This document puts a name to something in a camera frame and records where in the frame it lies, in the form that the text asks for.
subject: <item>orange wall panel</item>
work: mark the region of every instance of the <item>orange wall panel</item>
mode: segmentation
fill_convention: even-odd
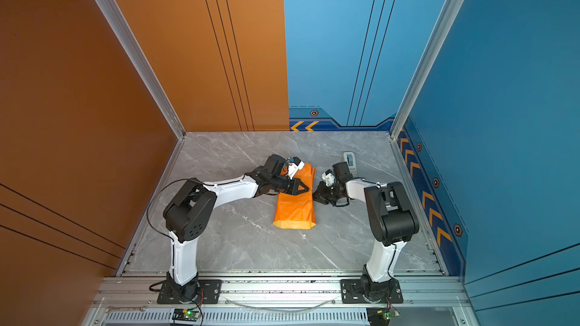
[[[94,0],[0,11],[2,323],[75,325],[176,138]]]
[[[187,131],[288,128],[284,0],[116,0]]]

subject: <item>metal vent grille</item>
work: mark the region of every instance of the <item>metal vent grille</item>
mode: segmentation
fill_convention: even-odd
[[[366,310],[351,309],[347,310],[321,310],[311,313],[279,313],[279,312],[248,312],[244,310],[225,310],[225,311],[208,311],[204,312],[204,323],[211,324],[218,323],[244,323],[244,322],[259,322],[259,323],[276,323],[276,322],[308,322],[308,323],[335,323],[339,324],[341,321],[345,323],[350,321],[367,321]]]
[[[107,313],[107,321],[167,321],[171,320],[172,311],[163,309],[163,311],[121,311]]]
[[[168,325],[173,321],[172,308],[151,308],[141,311],[107,313],[105,325]],[[176,321],[176,324],[196,325],[198,322]],[[204,326],[211,325],[368,325],[365,308],[324,308],[309,313],[269,312],[244,308],[207,308],[204,310]]]

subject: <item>black stripe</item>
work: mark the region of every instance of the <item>black stripe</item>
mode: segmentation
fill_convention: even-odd
[[[250,127],[248,126],[248,120],[246,119],[246,112],[243,110],[243,101],[242,95],[240,94],[240,86],[238,85],[238,77],[236,76],[236,70],[234,69],[234,61],[231,59],[230,45],[227,42],[226,27],[223,25],[223,19],[221,17],[221,9],[219,8],[218,0],[216,0],[216,5],[218,7],[217,11],[219,13],[219,20],[221,21],[221,30],[223,30],[223,37],[226,40],[227,53],[230,55],[231,71],[234,72],[234,81],[236,81],[236,88],[238,89],[238,97],[240,98],[240,105],[242,106],[243,120],[244,122],[246,122],[246,129],[249,130]]]
[[[363,47],[363,48],[362,48],[362,53],[361,53],[361,60],[360,60],[360,62],[359,62],[359,70],[357,71],[357,78],[356,78],[356,80],[354,81],[353,98],[350,100],[349,116],[348,116],[348,118],[346,119],[346,126],[348,126],[348,125],[349,125],[349,121],[350,121],[350,112],[351,112],[351,111],[352,111],[352,109],[353,109],[354,94],[355,94],[355,93],[356,93],[356,91],[357,91],[357,82],[359,81],[359,72],[361,71],[361,64],[363,63],[363,61],[362,61],[362,60],[363,60],[363,59],[362,59],[363,57],[362,57],[362,56],[363,56],[363,54],[364,54],[364,47],[366,46],[366,37],[368,36],[368,29],[369,29],[369,27],[371,26],[372,10],[373,10],[373,8],[374,8],[374,7],[375,7],[375,0],[372,0],[372,6],[371,6],[371,15],[369,15],[369,16],[368,16],[368,24],[366,25],[366,34],[365,34],[365,36],[364,36],[364,43],[362,44],[362,47]]]
[[[217,38],[218,37],[218,34],[216,33],[216,28],[214,26],[214,20],[212,19],[212,14],[209,11],[208,0],[205,0],[205,6],[207,6],[207,8],[208,8],[209,20],[212,22],[212,28],[214,28],[214,36],[216,38],[216,44],[217,44],[217,47],[218,47],[217,50],[219,51],[219,56],[221,58],[221,64],[223,65],[223,71],[226,74],[227,85],[230,88],[231,101],[234,104],[234,110],[236,110],[236,117],[238,118],[238,125],[240,125],[240,131],[243,131],[242,130],[242,122],[240,122],[240,115],[238,114],[238,109],[236,107],[236,101],[234,101],[234,92],[232,92],[232,90],[231,90],[230,78],[227,76],[226,63],[223,61],[223,55],[221,55],[221,48],[219,47],[219,42],[217,40],[218,39]]]
[[[21,232],[19,232],[19,231],[17,231],[17,230],[14,230],[14,229],[12,229],[12,228],[8,228],[8,227],[6,227],[6,226],[4,226],[4,225],[1,225],[1,224],[0,224],[0,227],[2,227],[2,228],[4,228],[4,229],[11,230],[11,231],[13,231],[13,232],[15,232],[15,233],[18,233],[19,235],[23,235],[23,236],[25,236],[25,237],[28,237],[28,238],[30,238],[30,239],[37,240],[37,241],[39,241],[40,243],[44,243],[44,244],[50,245],[51,247],[54,247],[54,248],[56,248],[56,249],[59,249],[59,250],[61,250],[61,251],[65,251],[65,252],[67,252],[67,253],[74,254],[74,255],[76,255],[76,256],[78,256],[78,257],[81,257],[81,258],[84,258],[84,259],[86,259],[86,260],[90,260],[91,262],[94,262],[94,263],[96,263],[96,264],[100,264],[100,265],[102,265],[102,266],[108,267],[108,268],[110,268],[110,269],[112,269],[112,270],[117,270],[116,268],[113,268],[113,267],[111,267],[111,266],[108,266],[108,265],[106,265],[106,264],[102,264],[101,262],[97,262],[96,260],[93,260],[93,259],[91,259],[91,258],[87,258],[87,257],[84,257],[84,256],[82,256],[82,255],[80,255],[80,254],[76,254],[75,252],[71,252],[71,251],[65,250],[64,248],[60,248],[60,247],[58,247],[58,246],[56,246],[56,245],[54,245],[54,244],[47,243],[47,242],[45,242],[45,241],[43,241],[43,240],[40,240],[40,239],[38,239],[38,238],[35,238],[35,237],[32,237],[32,236],[30,236],[30,235],[26,235],[26,234],[24,234],[24,233],[21,233]]]
[[[236,40],[236,32],[234,31],[234,23],[231,20],[231,13],[230,13],[230,5],[226,0],[227,6],[227,13],[230,16],[230,25],[231,25],[231,32],[234,34],[234,45],[236,46],[236,53],[238,54],[238,62],[240,63],[240,72],[242,73],[242,83],[243,83],[243,90],[246,92],[246,100],[248,101],[248,110],[250,112],[250,120],[252,122],[252,129],[256,131],[256,128],[253,124],[253,116],[252,116],[252,107],[250,106],[250,98],[248,97],[248,89],[246,88],[246,80],[243,77],[243,68],[242,68],[242,61],[240,59],[240,51],[238,50],[238,41]]]
[[[26,199],[26,200],[30,200],[30,201],[32,201],[34,204],[36,204],[36,205],[38,205],[38,206],[41,206],[41,207],[45,208],[45,209],[46,209],[46,210],[48,210],[49,212],[51,212],[51,213],[53,213],[53,214],[56,214],[56,215],[58,215],[59,217],[61,217],[61,218],[63,218],[63,219],[66,219],[66,220],[68,220],[68,221],[69,221],[69,222],[71,222],[72,224],[78,225],[79,227],[83,228],[84,230],[87,230],[87,231],[89,231],[89,232],[93,233],[94,235],[97,235],[97,236],[101,237],[102,239],[105,239],[106,241],[109,241],[109,242],[113,243],[114,245],[117,245],[117,246],[119,246],[119,247],[121,247],[121,248],[123,248],[123,249],[126,249],[126,248],[125,248],[125,247],[123,247],[122,245],[120,245],[120,244],[117,244],[117,243],[113,242],[112,240],[109,240],[109,239],[105,238],[104,236],[102,236],[102,235],[100,235],[100,234],[97,234],[97,233],[93,232],[91,229],[89,229],[89,228],[87,228],[87,227],[83,227],[83,226],[82,226],[82,225],[80,225],[79,223],[77,223],[77,222],[75,222],[75,221],[72,221],[72,220],[70,220],[70,219],[69,219],[69,218],[67,218],[66,216],[64,216],[64,215],[61,215],[61,214],[59,214],[59,213],[55,212],[54,210],[52,210],[52,209],[48,208],[47,206],[43,206],[43,205],[42,205],[41,203],[39,203],[38,201],[34,201],[34,200],[30,199],[29,197],[25,196],[24,194],[21,194],[21,193],[17,192],[16,190],[9,188],[9,187],[7,187],[6,185],[4,185],[4,184],[2,184],[2,183],[0,183],[0,185],[1,185],[1,186],[3,186],[4,188],[6,188],[6,189],[10,190],[10,191],[11,191],[11,192],[13,192],[13,193],[20,195],[20,196],[21,196],[21,197],[23,197],[24,199]]]
[[[552,274],[550,276],[540,277],[539,279],[534,279],[534,280],[531,280],[531,281],[526,281],[526,282],[518,283],[518,284],[515,284],[513,286],[507,286],[507,287],[499,288],[499,289],[496,289],[495,291],[481,293],[481,294],[475,295],[475,296],[469,296],[469,298],[474,298],[474,297],[479,297],[479,296],[483,296],[483,295],[488,295],[490,293],[494,293],[494,292],[498,292],[498,291],[503,291],[504,289],[508,289],[508,288],[512,288],[512,287],[517,287],[517,286],[522,286],[524,284],[532,283],[532,282],[535,282],[535,281],[541,281],[541,280],[549,279],[549,278],[556,277],[556,276],[561,276],[562,274],[566,274],[566,273],[570,273],[570,272],[576,272],[577,270],[580,270],[580,267],[579,268],[575,268],[575,269],[571,269],[570,271],[564,271],[564,272],[560,272],[560,273],[555,273],[555,274]]]
[[[530,300],[527,300],[527,301],[520,301],[520,302],[508,303],[507,305],[500,305],[500,306],[494,306],[494,307],[488,307],[488,308],[480,308],[479,310],[475,310],[475,312],[485,311],[485,310],[492,310],[493,308],[501,308],[501,307],[506,307],[506,306],[520,305],[522,303],[528,303],[528,302],[534,302],[534,301],[541,301],[541,300],[544,300],[544,299],[550,299],[550,298],[556,298],[556,297],[562,297],[562,296],[575,295],[576,293],[580,293],[580,291],[562,293],[562,294],[554,295],[554,296],[547,296],[547,297],[535,298],[535,299],[530,299]]]
[[[376,35],[379,33],[379,27],[381,26],[381,18],[383,17],[383,10],[385,9],[385,2],[386,1],[387,0],[383,0],[383,6],[381,7],[381,14],[379,15],[379,23],[376,25],[375,38],[372,40],[371,55],[368,57],[368,63],[366,64],[366,72],[364,74],[364,80],[362,81],[363,87],[361,89],[361,94],[359,96],[359,104],[357,105],[357,112],[354,114],[353,126],[355,126],[356,122],[357,122],[357,115],[359,114],[359,107],[361,105],[361,98],[363,97],[363,92],[364,92],[364,83],[366,82],[366,76],[368,75],[368,68],[371,66],[372,52],[375,50]]]
[[[368,102],[368,95],[371,94],[372,81],[375,79],[376,67],[379,65],[379,59],[381,59],[381,51],[383,50],[383,44],[385,43],[385,37],[387,36],[388,24],[391,22],[391,15],[393,15],[393,8],[394,7],[395,7],[395,0],[393,0],[393,5],[391,5],[391,13],[388,15],[387,27],[385,28],[385,35],[383,35],[383,42],[381,43],[381,49],[379,49],[379,56],[376,59],[375,70],[372,73],[371,84],[368,85],[368,92],[366,93],[366,100],[364,102],[364,108],[362,109],[363,113],[361,114],[361,120],[359,122],[359,126],[363,123],[362,118],[364,116],[364,111],[366,110],[366,103]]]
[[[83,241],[83,240],[81,240],[81,239],[79,239],[79,238],[76,238],[76,237],[75,237],[75,236],[73,236],[73,235],[69,235],[68,233],[65,233],[65,232],[63,232],[62,230],[56,229],[56,228],[54,228],[54,227],[51,227],[51,226],[49,226],[48,224],[46,224],[46,223],[43,223],[43,222],[41,222],[41,221],[39,221],[39,220],[37,220],[37,219],[34,219],[34,218],[33,218],[33,217],[31,217],[31,216],[28,216],[28,215],[26,215],[26,214],[24,214],[24,213],[21,213],[21,212],[19,212],[18,210],[12,209],[10,206],[6,206],[6,205],[4,205],[4,204],[2,204],[2,203],[0,203],[0,206],[3,206],[3,207],[5,207],[6,209],[12,210],[14,213],[18,213],[18,214],[20,214],[20,215],[22,215],[22,216],[25,216],[26,218],[28,218],[28,219],[30,219],[30,220],[33,220],[33,221],[35,221],[35,222],[37,222],[37,223],[40,223],[40,224],[42,224],[42,225],[44,225],[44,226],[47,226],[48,228],[54,229],[55,231],[57,231],[57,232],[59,232],[59,233],[62,233],[62,234],[64,234],[64,235],[67,235],[67,236],[69,236],[69,237],[71,237],[71,238],[73,238],[73,239],[76,239],[76,240],[78,240],[78,241],[79,241],[79,242],[81,242],[81,243],[84,243],[84,244],[86,244],[86,245],[89,245],[89,246],[91,246],[91,247],[93,247],[93,248],[96,248],[96,249],[98,249],[98,250],[100,250],[100,251],[102,251],[102,252],[105,252],[106,254],[110,254],[110,255],[112,255],[113,257],[117,257],[117,258],[121,259],[119,256],[117,256],[117,255],[114,255],[113,253],[109,253],[109,252],[107,252],[106,250],[102,250],[101,248],[98,248],[98,247],[96,247],[96,246],[94,246],[94,245],[92,245],[92,244],[90,244],[90,243],[87,243],[87,242],[85,242],[85,241]]]
[[[492,274],[488,274],[487,276],[484,276],[484,277],[478,278],[478,279],[476,279],[476,280],[473,280],[473,281],[469,281],[469,282],[467,282],[466,284],[474,283],[474,282],[480,281],[480,280],[482,280],[482,279],[486,279],[486,278],[488,278],[488,277],[495,276],[496,274],[499,274],[499,273],[505,272],[505,271],[507,271],[507,270],[514,269],[514,268],[516,268],[516,267],[519,267],[519,266],[523,266],[524,264],[532,263],[532,262],[534,262],[534,261],[536,261],[536,260],[538,260],[538,259],[545,258],[545,257],[551,256],[551,255],[554,255],[554,254],[556,254],[556,253],[563,252],[563,251],[565,251],[565,250],[569,250],[570,248],[574,248],[574,247],[577,247],[577,246],[579,246],[579,245],[580,245],[580,243],[572,244],[572,245],[570,245],[569,247],[562,248],[561,250],[558,250],[558,251],[555,251],[555,252],[552,252],[552,253],[548,253],[548,254],[546,254],[546,255],[543,255],[543,256],[541,256],[541,257],[537,257],[537,258],[534,258],[534,259],[527,260],[526,262],[523,262],[523,263],[520,263],[520,264],[516,264],[515,266],[511,266],[510,268],[505,268],[504,270],[497,271],[497,272],[495,272],[495,273],[492,273]]]

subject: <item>blue wall panel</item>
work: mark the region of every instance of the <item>blue wall panel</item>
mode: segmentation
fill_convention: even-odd
[[[477,312],[482,326],[563,326],[578,324],[580,294]]]
[[[570,315],[572,296],[502,305],[580,289],[578,272],[533,281],[578,267],[574,248],[506,270],[580,242],[578,3],[465,0],[411,112],[469,233],[468,294],[492,307],[482,326],[526,324],[532,304]]]
[[[284,0],[290,107],[323,108],[340,126],[392,117],[444,2]]]

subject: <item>wire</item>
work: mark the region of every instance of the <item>wire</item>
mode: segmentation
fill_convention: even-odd
[[[264,313],[264,314],[267,314],[268,312],[269,313],[292,313],[293,315],[300,315],[300,314],[303,314],[303,313],[312,312],[312,311],[314,311],[317,308],[321,308],[323,305],[326,305],[327,303],[330,303],[330,302],[334,301],[335,298],[330,299],[328,301],[325,301],[323,303],[320,303],[319,305],[316,305],[316,306],[313,306],[313,307],[310,307],[310,308],[300,308],[298,310],[291,310],[291,311],[290,310],[279,310],[277,308],[254,307],[254,306],[250,306],[250,305],[244,305],[243,303],[238,303],[236,301],[232,301],[232,300],[227,299],[227,298],[226,298],[226,300],[229,301],[230,303],[236,305],[236,306],[241,307],[241,308],[248,308],[252,312]]]
[[[387,297],[388,307],[393,308],[393,310],[395,310],[396,312],[399,312],[393,305],[391,305],[391,301],[389,301],[390,298],[391,298],[391,295],[388,295],[388,297]]]
[[[397,253],[397,244],[393,243],[393,245],[395,246],[395,250],[393,251],[393,257],[391,258],[391,263],[388,264],[388,268],[387,268],[387,273],[389,276],[391,276],[392,279],[394,279],[395,276],[393,276],[393,274],[389,270],[391,269],[391,266],[393,265],[393,261],[395,260],[395,254]]]
[[[197,181],[197,180],[195,180],[195,179],[193,179],[193,178],[191,178],[191,177],[187,177],[187,178],[184,178],[184,179],[177,179],[177,180],[174,180],[174,181],[172,181],[171,183],[169,183],[168,185],[165,185],[165,186],[164,186],[164,187],[163,187],[161,190],[159,190],[159,191],[158,191],[158,192],[157,192],[157,193],[156,193],[156,194],[155,194],[153,197],[151,197],[151,200],[149,200],[149,203],[148,203],[148,204],[147,204],[147,206],[145,207],[145,217],[147,218],[147,223],[149,224],[149,226],[150,226],[150,227],[151,227],[153,230],[155,230],[157,233],[159,233],[159,234],[163,235],[164,237],[168,237],[170,240],[173,240],[173,238],[171,238],[170,236],[166,235],[166,234],[165,234],[165,233],[163,233],[161,230],[158,230],[157,228],[155,228],[155,227],[153,226],[153,224],[151,224],[151,220],[149,219],[149,207],[151,207],[151,204],[153,204],[153,201],[155,201],[155,199],[156,199],[156,198],[157,198],[157,197],[158,197],[158,196],[159,196],[159,195],[160,195],[160,194],[161,194],[161,193],[162,193],[162,192],[163,192],[165,189],[167,189],[167,187],[168,187],[169,185],[172,185],[172,184],[175,184],[175,183],[177,183],[178,181],[184,181],[184,180],[185,180],[185,181],[187,181],[187,180],[191,180],[191,181],[193,181],[193,182],[195,182],[195,183],[198,183],[199,185],[203,185],[203,183],[201,183],[201,182],[199,182],[199,181]]]
[[[204,296],[203,296],[204,290],[203,289],[201,290],[201,294],[202,294],[201,302],[199,304],[196,301],[193,301],[191,298],[188,297],[189,301],[192,301],[195,304],[195,307],[197,307],[197,309],[199,310],[199,313],[201,314],[201,323],[199,324],[199,326],[204,324],[204,312],[201,310],[201,307],[200,307],[201,304],[204,302]]]

